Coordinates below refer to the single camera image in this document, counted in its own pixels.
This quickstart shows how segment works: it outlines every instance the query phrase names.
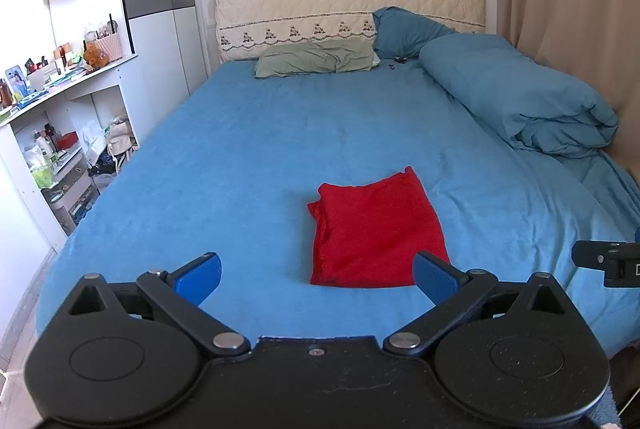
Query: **folded red towel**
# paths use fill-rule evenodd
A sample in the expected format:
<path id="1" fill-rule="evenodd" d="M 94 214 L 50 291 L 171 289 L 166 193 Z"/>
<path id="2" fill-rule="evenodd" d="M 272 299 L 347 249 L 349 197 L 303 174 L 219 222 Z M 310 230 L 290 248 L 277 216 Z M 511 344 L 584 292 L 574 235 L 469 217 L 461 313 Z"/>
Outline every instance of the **folded red towel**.
<path id="1" fill-rule="evenodd" d="M 322 184 L 311 284 L 359 288 L 414 284 L 416 252 L 449 263 L 440 222 L 411 166 L 361 187 Z"/>

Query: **quilted headboard cover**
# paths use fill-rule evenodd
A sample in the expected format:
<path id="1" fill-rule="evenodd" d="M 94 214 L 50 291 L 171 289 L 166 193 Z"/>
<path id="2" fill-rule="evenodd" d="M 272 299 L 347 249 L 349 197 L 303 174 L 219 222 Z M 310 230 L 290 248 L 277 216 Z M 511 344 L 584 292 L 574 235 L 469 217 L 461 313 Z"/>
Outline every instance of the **quilted headboard cover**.
<path id="1" fill-rule="evenodd" d="M 484 33 L 484 0 L 216 0 L 222 61 L 254 59 L 270 45 L 308 38 L 373 41 L 371 13 L 400 6 L 459 32 Z"/>

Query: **blue gripper pad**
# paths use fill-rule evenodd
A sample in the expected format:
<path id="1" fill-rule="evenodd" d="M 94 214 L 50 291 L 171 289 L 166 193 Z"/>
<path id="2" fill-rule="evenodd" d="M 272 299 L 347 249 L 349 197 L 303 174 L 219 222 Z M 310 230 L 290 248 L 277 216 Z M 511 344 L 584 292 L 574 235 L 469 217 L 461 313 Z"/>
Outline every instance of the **blue gripper pad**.
<path id="1" fill-rule="evenodd" d="M 468 282 L 468 276 L 433 254 L 419 252 L 414 257 L 414 282 L 437 306 Z"/>
<path id="2" fill-rule="evenodd" d="M 177 274 L 180 275 L 175 278 L 174 292 L 198 306 L 220 284 L 222 262 L 212 252 L 178 269 L 174 272 L 174 275 Z"/>

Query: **cable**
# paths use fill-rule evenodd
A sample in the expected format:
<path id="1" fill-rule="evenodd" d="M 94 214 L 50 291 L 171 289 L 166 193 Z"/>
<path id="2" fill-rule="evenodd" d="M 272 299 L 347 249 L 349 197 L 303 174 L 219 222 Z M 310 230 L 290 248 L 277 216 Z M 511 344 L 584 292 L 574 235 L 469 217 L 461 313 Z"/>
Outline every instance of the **cable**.
<path id="1" fill-rule="evenodd" d="M 622 415 L 623 411 L 624 411 L 627 407 L 629 407 L 629 404 L 631 404 L 631 403 L 634 401 L 634 398 L 638 395 L 638 393 L 640 393 L 640 387 L 638 387 L 638 389 L 636 389 L 636 392 L 635 392 L 635 393 L 633 393 L 633 395 L 631 395 L 631 398 L 628 400 L 628 402 L 625 404 L 625 406 L 620 410 L 620 413 L 618 413 L 618 414 L 621 414 L 621 415 Z"/>

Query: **red box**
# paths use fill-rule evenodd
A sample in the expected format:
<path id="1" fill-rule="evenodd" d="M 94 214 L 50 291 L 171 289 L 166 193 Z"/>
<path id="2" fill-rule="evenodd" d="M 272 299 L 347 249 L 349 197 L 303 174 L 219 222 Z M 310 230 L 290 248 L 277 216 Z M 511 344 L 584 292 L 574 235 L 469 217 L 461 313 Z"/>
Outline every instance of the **red box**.
<path id="1" fill-rule="evenodd" d="M 62 136 L 62 138 L 60 138 L 60 140 L 56 142 L 56 146 L 58 146 L 58 149 L 69 149 L 77 141 L 78 141 L 78 133 L 71 132 Z"/>

